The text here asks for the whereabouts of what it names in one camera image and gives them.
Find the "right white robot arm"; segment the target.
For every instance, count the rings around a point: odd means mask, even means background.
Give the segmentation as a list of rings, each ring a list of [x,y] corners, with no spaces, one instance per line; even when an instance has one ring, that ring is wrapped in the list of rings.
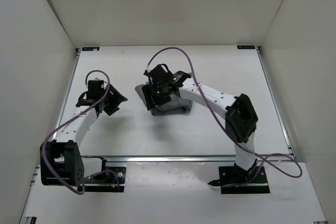
[[[249,96],[225,94],[199,82],[190,73],[170,72],[167,65],[159,64],[146,69],[148,81],[137,87],[152,115],[189,113],[194,103],[202,105],[225,121],[224,130],[235,143],[235,175],[241,182],[254,176],[256,155],[254,135],[258,116]]]

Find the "grey pleated skirt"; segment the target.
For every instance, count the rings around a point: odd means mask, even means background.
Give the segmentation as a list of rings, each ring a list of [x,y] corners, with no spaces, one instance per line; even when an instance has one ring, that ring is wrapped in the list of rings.
[[[170,102],[155,106],[149,111],[153,116],[168,116],[168,115],[183,115],[191,112],[193,101],[180,98],[174,94],[170,95],[172,99]]]

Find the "left blue table sticker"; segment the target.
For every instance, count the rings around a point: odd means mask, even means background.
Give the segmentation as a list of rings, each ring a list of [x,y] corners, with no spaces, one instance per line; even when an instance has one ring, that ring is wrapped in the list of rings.
[[[99,51],[100,47],[82,47],[81,51]]]

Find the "blue table sticker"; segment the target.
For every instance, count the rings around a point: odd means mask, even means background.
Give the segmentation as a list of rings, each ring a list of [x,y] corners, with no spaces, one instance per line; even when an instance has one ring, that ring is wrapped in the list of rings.
[[[81,51],[99,51],[100,47],[82,47]]]
[[[238,50],[255,50],[253,45],[237,45]]]

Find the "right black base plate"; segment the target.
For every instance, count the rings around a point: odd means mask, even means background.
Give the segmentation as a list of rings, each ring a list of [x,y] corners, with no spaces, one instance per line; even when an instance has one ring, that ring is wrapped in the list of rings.
[[[268,179],[266,175],[265,168],[262,167],[255,177],[255,179],[250,182],[248,185],[239,186],[239,187],[225,187],[225,185],[231,184],[242,184],[249,181],[245,179],[233,166],[220,166],[219,171],[219,180],[224,185],[221,186],[221,194],[269,194],[270,188],[268,184]]]

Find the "right blue table sticker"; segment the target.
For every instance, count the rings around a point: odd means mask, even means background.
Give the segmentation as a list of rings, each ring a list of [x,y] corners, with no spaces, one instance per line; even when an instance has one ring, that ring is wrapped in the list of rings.
[[[255,50],[253,45],[237,45],[238,50]]]

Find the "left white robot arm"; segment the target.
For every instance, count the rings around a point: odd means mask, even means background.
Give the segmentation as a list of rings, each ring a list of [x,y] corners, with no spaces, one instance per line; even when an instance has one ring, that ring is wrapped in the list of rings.
[[[79,147],[92,124],[101,113],[111,116],[128,99],[112,85],[94,79],[87,83],[76,103],[70,123],[61,127],[55,139],[48,141],[45,151],[40,148],[40,175],[45,186],[61,186],[64,180],[71,187],[79,187],[86,178],[104,181],[110,168],[102,157],[82,157]]]

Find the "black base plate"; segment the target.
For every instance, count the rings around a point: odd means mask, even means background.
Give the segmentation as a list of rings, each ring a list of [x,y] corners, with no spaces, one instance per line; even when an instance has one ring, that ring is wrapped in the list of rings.
[[[127,173],[126,163],[104,162],[102,170],[111,170],[102,174],[85,178],[85,192],[91,193],[123,193]]]
[[[245,179],[233,166],[220,166],[219,171],[219,180],[224,185],[221,186],[221,194],[269,194],[270,188],[268,184],[268,179],[266,175],[265,168],[262,167],[255,177],[255,179],[250,182],[248,185],[239,186],[239,187],[225,187],[225,185],[231,184],[242,184],[249,181]]]

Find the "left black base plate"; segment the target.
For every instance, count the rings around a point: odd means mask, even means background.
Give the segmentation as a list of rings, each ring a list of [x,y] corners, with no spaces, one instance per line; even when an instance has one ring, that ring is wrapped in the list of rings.
[[[127,173],[126,163],[104,162],[102,170],[111,170],[102,174],[85,178],[85,192],[91,193],[123,193]]]

